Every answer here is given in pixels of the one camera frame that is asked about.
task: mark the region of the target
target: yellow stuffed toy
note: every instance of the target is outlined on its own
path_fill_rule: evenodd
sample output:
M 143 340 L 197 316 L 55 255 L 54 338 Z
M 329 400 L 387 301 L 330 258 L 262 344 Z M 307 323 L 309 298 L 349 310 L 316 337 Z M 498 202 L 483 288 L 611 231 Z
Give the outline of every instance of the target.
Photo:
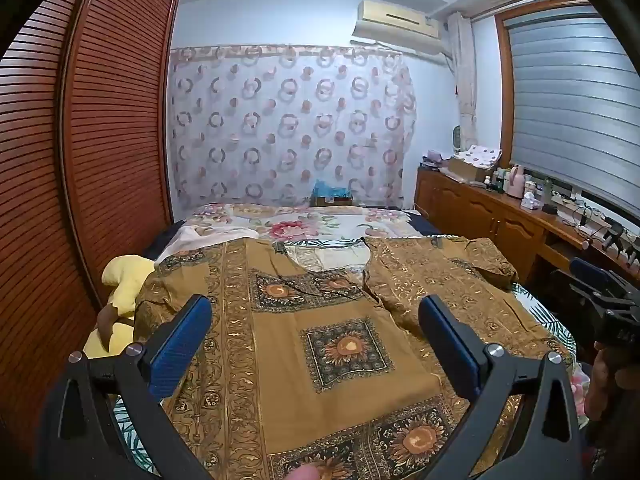
M 133 342 L 136 296 L 153 271 L 153 261 L 135 254 L 118 256 L 104 267 L 102 282 L 116 289 L 98 314 L 97 328 L 84 345 L 83 351 L 89 359 L 118 355 Z

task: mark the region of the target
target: louvered wardrobe door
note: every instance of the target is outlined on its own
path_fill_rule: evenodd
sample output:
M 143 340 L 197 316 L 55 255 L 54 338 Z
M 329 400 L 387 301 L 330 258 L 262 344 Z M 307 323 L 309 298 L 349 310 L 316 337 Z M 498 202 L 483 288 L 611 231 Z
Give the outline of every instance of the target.
M 87 0 L 65 87 L 65 177 L 101 298 L 104 266 L 171 221 L 164 158 L 166 64 L 177 0 Z
M 49 387 L 95 322 L 56 153 L 75 3 L 44 0 L 0 59 L 0 435 L 25 450 Z

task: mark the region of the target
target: pink thermos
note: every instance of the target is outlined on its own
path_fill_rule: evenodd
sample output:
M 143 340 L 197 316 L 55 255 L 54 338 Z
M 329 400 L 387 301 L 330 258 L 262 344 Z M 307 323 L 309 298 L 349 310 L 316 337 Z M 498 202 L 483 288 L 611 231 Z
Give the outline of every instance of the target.
M 524 168 L 520 165 L 516 165 L 511 169 L 507 195 L 514 198 L 522 198 L 524 195 Z

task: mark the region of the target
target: window blind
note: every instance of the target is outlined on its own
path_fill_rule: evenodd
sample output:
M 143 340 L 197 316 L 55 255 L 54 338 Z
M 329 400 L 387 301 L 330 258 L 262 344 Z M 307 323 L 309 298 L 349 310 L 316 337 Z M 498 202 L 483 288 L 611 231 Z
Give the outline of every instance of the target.
M 640 218 L 640 76 L 591 6 L 504 22 L 513 56 L 511 162 Z

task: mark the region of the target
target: brown stuffed toy limb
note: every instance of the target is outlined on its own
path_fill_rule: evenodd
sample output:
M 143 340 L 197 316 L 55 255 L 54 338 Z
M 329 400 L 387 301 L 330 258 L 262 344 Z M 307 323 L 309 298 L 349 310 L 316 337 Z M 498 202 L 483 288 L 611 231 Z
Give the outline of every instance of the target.
M 113 304 L 108 303 L 100 312 L 98 312 L 98 318 L 95 323 L 98 328 L 100 343 L 102 343 L 103 348 L 107 352 L 109 351 L 111 335 L 113 335 L 113 324 L 116 322 L 133 326 L 132 320 L 126 319 L 125 317 L 119 317 L 118 309 L 115 308 Z

